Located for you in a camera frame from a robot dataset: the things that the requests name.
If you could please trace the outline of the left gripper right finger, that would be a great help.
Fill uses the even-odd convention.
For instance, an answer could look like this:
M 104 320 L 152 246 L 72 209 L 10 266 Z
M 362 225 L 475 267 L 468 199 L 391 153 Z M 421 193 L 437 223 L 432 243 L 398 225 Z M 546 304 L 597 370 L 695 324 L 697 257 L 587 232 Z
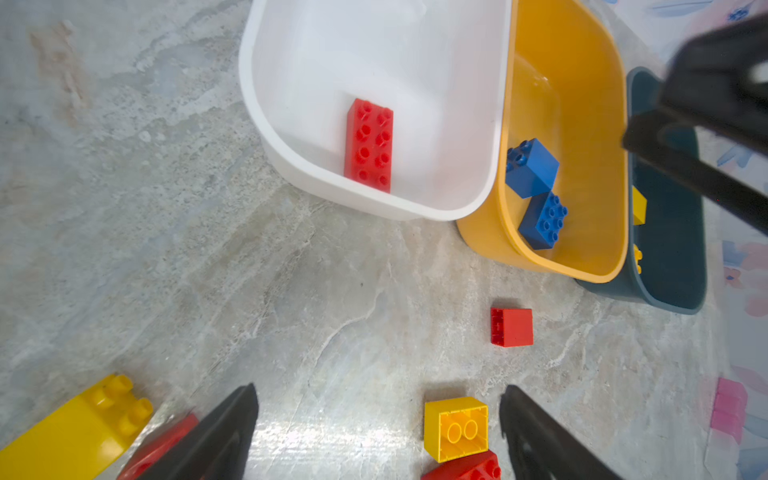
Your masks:
M 618 477 L 520 387 L 506 387 L 499 417 L 517 479 Z

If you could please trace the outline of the small red lego brick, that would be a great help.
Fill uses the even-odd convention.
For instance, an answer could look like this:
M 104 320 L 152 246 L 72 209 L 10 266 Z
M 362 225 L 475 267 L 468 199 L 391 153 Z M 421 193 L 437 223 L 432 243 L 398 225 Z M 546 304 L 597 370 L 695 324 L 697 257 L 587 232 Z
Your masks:
M 534 344 L 533 311 L 531 309 L 490 309 L 493 345 L 512 348 Z

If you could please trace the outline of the dark teal plastic container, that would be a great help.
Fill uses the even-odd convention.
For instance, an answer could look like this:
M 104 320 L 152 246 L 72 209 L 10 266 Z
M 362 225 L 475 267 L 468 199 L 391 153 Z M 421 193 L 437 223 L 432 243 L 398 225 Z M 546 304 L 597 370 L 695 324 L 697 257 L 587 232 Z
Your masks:
M 628 161 L 629 180 L 647 199 L 646 222 L 630 226 L 627 259 L 612 281 L 577 283 L 597 295 L 694 315 L 707 291 L 702 198 L 637 155 L 631 153 Z M 634 244 L 643 253 L 641 274 L 635 269 Z

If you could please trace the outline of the yellow lego brick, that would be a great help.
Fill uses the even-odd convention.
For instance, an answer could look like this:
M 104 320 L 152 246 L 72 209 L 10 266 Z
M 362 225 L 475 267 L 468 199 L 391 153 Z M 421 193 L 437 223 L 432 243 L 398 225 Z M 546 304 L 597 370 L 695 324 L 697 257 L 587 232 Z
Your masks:
M 489 408 L 472 397 L 427 402 L 424 449 L 438 463 L 489 450 Z
M 58 408 L 1 451 L 3 479 L 93 479 L 118 460 L 154 408 L 111 374 Z
M 632 220 L 634 225 L 643 225 L 646 222 L 647 199 L 635 187 L 632 187 Z

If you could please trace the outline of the yellow round lego piece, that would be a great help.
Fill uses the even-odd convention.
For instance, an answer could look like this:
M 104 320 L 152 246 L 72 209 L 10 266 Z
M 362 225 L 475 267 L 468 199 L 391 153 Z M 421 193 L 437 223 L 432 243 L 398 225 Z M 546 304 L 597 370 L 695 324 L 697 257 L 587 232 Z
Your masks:
M 642 273 L 641 261 L 643 259 L 643 253 L 636 244 L 633 245 L 633 259 L 634 259 L 634 264 L 635 264 L 635 269 L 637 274 L 641 274 Z

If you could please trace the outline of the long red lego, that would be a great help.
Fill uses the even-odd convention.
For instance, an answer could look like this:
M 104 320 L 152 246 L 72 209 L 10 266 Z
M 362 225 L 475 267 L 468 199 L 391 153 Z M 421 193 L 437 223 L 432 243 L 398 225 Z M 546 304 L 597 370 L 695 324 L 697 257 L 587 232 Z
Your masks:
M 495 453 L 488 450 L 440 464 L 422 480 L 500 480 L 501 468 Z

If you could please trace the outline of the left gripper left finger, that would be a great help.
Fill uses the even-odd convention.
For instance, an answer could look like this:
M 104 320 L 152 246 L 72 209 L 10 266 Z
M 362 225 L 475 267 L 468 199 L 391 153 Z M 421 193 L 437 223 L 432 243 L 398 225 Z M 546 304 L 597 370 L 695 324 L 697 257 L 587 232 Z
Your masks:
M 258 414 L 255 385 L 236 388 L 140 477 L 242 479 Z

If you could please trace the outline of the yellow plastic container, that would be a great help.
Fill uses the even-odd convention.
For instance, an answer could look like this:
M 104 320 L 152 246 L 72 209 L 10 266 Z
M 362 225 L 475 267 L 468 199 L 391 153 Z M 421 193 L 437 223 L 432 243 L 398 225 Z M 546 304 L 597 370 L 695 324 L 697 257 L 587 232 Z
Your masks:
M 476 253 L 531 271 L 613 280 L 627 257 L 628 157 L 624 69 L 611 34 L 579 1 L 516 1 L 496 178 L 484 203 L 457 222 Z M 554 193 L 568 209 L 550 250 L 518 226 L 528 207 L 505 183 L 509 149 L 538 139 L 559 161 Z

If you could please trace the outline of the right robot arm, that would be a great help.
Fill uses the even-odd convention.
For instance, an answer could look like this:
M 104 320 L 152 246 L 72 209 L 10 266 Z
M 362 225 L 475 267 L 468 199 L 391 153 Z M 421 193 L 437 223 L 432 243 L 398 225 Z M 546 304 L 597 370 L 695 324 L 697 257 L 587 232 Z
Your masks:
M 667 146 L 663 137 L 684 123 L 765 155 L 767 85 L 753 73 L 766 59 L 764 14 L 691 39 L 674 57 L 655 109 L 632 116 L 622 138 L 626 151 L 761 233 L 767 231 L 765 194 Z

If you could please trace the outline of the blue lego brick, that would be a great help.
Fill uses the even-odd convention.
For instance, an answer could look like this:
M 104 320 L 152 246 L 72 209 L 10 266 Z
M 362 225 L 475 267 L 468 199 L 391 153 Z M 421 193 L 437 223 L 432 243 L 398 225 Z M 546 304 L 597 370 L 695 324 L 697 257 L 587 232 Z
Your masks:
M 529 202 L 518 232 L 533 250 L 552 249 L 567 215 L 568 208 L 552 191 L 537 195 Z
M 537 139 L 524 140 L 507 151 L 505 183 L 520 198 L 551 191 L 560 163 Z

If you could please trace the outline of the white plastic container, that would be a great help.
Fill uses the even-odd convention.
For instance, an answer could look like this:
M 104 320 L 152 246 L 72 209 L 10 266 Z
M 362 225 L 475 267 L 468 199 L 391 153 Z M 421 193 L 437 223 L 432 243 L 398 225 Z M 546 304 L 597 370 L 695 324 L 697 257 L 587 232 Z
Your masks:
M 453 221 L 495 181 L 513 1 L 256 1 L 239 50 L 273 168 L 322 199 L 392 220 Z M 343 174 L 346 117 L 394 113 L 392 187 Z

